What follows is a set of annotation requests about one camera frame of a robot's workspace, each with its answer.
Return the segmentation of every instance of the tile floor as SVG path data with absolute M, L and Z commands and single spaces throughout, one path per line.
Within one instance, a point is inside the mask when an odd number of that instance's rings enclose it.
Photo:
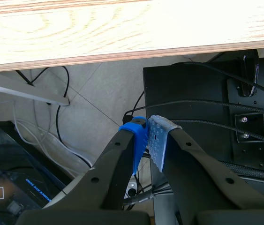
M 264 49 L 260 49 L 259 54 L 264 57 Z M 214 55 L 216 53 L 200 54 L 192 60 L 204 62 Z M 60 135 L 63 141 L 76 152 L 86 154 L 95 162 L 122 124 L 124 113 L 134 107 L 142 93 L 143 67 L 170 65 L 181 61 L 189 59 L 184 56 L 172 56 L 68 66 L 70 106 L 62 107 L 59 113 Z M 41 69 L 22 70 L 29 79 L 35 78 L 40 71 Z M 24 82 L 15 71 L 1 74 Z M 36 87 L 59 95 L 64 94 L 66 83 L 67 76 L 62 67 L 48 69 L 34 82 Z M 0 102 L 11 100 L 16 100 L 17 119 L 34 123 L 32 100 L 0 93 Z M 57 135 L 55 128 L 57 106 L 48 106 L 42 102 L 35 102 L 35 105 L 39 126 L 44 129 L 50 128 L 50 132 Z M 138 106 L 144 106 L 144 98 Z M 51 112 L 51 124 L 48 109 Z M 145 116 L 145 111 L 138 111 L 134 115 Z M 0 104 L 0 121 L 3 120 L 13 120 L 13 103 Z M 36 132 L 33 126 L 28 128 Z M 24 129 L 20 130 L 23 136 L 33 141 Z M 62 148 L 51 136 L 47 136 L 44 144 L 49 154 L 62 165 L 79 173 L 87 171 L 87 166 L 79 158 Z M 148 159 L 141 161 L 139 173 L 142 185 L 150 184 Z M 134 209 L 145 210 L 153 215 L 151 202 L 137 205 Z

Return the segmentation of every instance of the screw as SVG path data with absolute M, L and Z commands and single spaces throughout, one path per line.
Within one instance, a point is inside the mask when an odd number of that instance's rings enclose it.
M 248 121 L 248 118 L 247 117 L 243 117 L 242 119 L 241 119 L 241 122 L 242 123 L 246 123 Z

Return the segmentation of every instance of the wood grain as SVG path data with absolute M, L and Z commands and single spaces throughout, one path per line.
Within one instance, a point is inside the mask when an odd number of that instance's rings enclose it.
M 264 47 L 264 1 L 0 0 L 0 71 Z

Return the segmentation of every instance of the power cable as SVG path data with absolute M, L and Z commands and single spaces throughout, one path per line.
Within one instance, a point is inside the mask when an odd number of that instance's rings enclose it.
M 141 97 L 144 95 L 144 91 L 141 93 L 140 97 L 138 98 L 138 100 L 136 101 L 136 104 L 134 105 L 134 108 L 133 109 L 136 109 L 136 106 L 138 105 L 138 102 L 140 101 Z
M 206 103 L 206 104 L 213 104 L 213 105 L 231 106 L 231 107 L 236 107 L 236 108 L 241 108 L 241 109 L 252 110 L 252 111 L 264 113 L 264 109 L 252 107 L 252 106 L 248 106 L 248 105 L 239 105 L 239 104 L 234 104 L 234 103 L 220 102 L 220 101 L 214 101 L 214 100 L 204 100 L 204 99 L 182 99 L 182 100 L 176 100 L 176 101 L 170 101 L 170 102 L 163 102 L 163 103 L 159 103 L 159 104 L 155 104 L 155 105 L 142 106 L 139 108 L 135 108 L 135 109 L 126 111 L 124 113 L 124 115 L 126 116 L 128 113 L 132 113 L 134 111 L 138 111 L 141 109 L 149 109 L 149 108 L 153 108 L 153 107 L 157 107 L 157 106 L 171 105 L 171 104 L 176 104 L 176 103 L 186 103 L 186 102 L 197 102 L 197 103 Z
M 193 122 L 193 123 L 205 123 L 205 124 L 210 124 L 210 125 L 214 125 L 214 126 L 217 126 L 217 127 L 221 127 L 221 128 L 225 128 L 225 129 L 229 129 L 229 130 L 232 130 L 232 131 L 236 131 L 236 132 L 239 132 L 239 133 L 242 133 L 242 134 L 248 134 L 249 136 L 252 136 L 254 138 L 257 138 L 259 140 L 262 140 L 264 141 L 264 136 L 262 135 L 257 135 L 257 134 L 254 134 L 250 131 L 247 131 L 247 130 L 243 130 L 243 129 L 239 129 L 239 128 L 235 128 L 235 127 L 230 127 L 228 125 L 224 125 L 224 124 L 220 124 L 220 123 L 215 123 L 215 122 L 212 122 L 212 121 L 208 121 L 208 120 L 170 120 L 172 122 Z
M 254 87 L 256 87 L 256 88 L 258 88 L 258 89 L 264 91 L 264 87 L 261 86 L 261 85 L 259 85 L 259 84 L 257 84 L 257 83 L 254 83 L 254 82 L 248 81 L 248 80 L 246 80 L 246 79 L 243 78 L 243 77 L 240 77 L 240 76 L 237 76 L 237 75 L 234 75 L 234 74 L 228 73 L 228 72 L 223 71 L 223 70 L 221 70 L 221 69 L 217 69 L 217 68 L 215 68 L 215 67 L 213 67 L 213 66 L 210 66 L 210 65 L 208 65 L 208 64 L 206 64 L 206 63 L 202 63 L 202 62 L 182 62 L 181 64 L 184 64 L 184 65 L 197 65 L 197 66 L 207 67 L 207 68 L 212 69 L 212 70 L 214 70 L 214 71 L 216 71 L 216 72 L 219 72 L 219 73 L 221 73 L 221 74 L 227 75 L 227 76 L 229 76 L 229 77 L 232 77 L 232 78 L 234 78 L 234 79 L 236 79 L 236 80 L 239 80 L 239 81 L 242 81 L 242 82 L 244 82 L 244 83 L 247 83 L 247 84 L 249 84 L 249 85 L 251 85 L 251 86 L 254 86 Z
M 65 89 L 65 92 L 64 92 L 64 95 L 63 97 L 66 97 L 67 95 L 67 92 L 68 92 L 68 89 L 69 89 L 69 72 L 67 70 L 67 68 L 65 66 L 61 66 L 62 68 L 65 69 L 66 71 L 66 74 L 67 74 L 67 85 L 66 85 L 66 89 Z M 16 72 L 30 85 L 34 86 L 33 85 L 33 82 L 35 82 L 46 70 L 48 69 L 48 67 L 46 67 L 45 69 L 43 69 L 31 82 L 25 77 L 25 75 L 20 71 L 20 70 L 17 70 Z M 60 130 L 59 130 L 59 124 L 58 124 L 58 117 L 59 117 L 59 112 L 60 112 L 60 108 L 61 106 L 58 106 L 58 109 L 57 109 L 57 113 L 56 113 L 56 130 L 57 130 L 57 135 L 58 135 L 58 139 L 60 140 L 60 142 L 67 148 L 69 149 L 69 147 L 62 141 L 62 138 L 61 138 L 61 135 L 60 135 Z M 75 154 L 77 157 L 79 157 L 89 168 L 91 168 L 91 164 L 85 160 L 83 157 L 81 157 L 80 155 L 77 155 Z
M 28 83 L 31 86 L 34 86 L 33 83 L 31 81 L 29 81 L 29 79 L 26 78 L 26 76 L 20 70 L 16 70 L 16 72 L 19 74 L 19 76 L 22 77 L 22 79 L 24 79 L 26 81 L 26 83 Z
M 31 82 L 34 83 L 49 67 L 43 69 Z

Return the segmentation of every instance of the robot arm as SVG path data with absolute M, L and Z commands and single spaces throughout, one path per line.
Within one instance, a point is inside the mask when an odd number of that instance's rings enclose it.
M 144 119 L 131 123 L 147 126 Z M 121 129 L 70 193 L 46 209 L 25 211 L 17 225 L 149 225 L 146 213 L 121 210 L 134 171 L 135 145 L 135 134 Z M 264 196 L 180 128 L 167 135 L 162 172 L 184 225 L 264 224 Z

